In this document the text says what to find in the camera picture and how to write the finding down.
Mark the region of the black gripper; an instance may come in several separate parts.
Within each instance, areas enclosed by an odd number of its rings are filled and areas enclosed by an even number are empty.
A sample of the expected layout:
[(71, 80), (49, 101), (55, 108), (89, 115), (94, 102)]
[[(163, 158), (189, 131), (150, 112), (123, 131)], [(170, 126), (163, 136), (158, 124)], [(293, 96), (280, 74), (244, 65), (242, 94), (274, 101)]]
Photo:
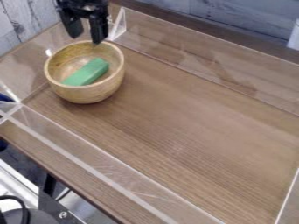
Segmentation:
[(109, 0), (57, 0), (57, 9), (74, 39), (85, 32), (81, 19), (89, 18), (93, 43), (99, 45), (109, 37)]

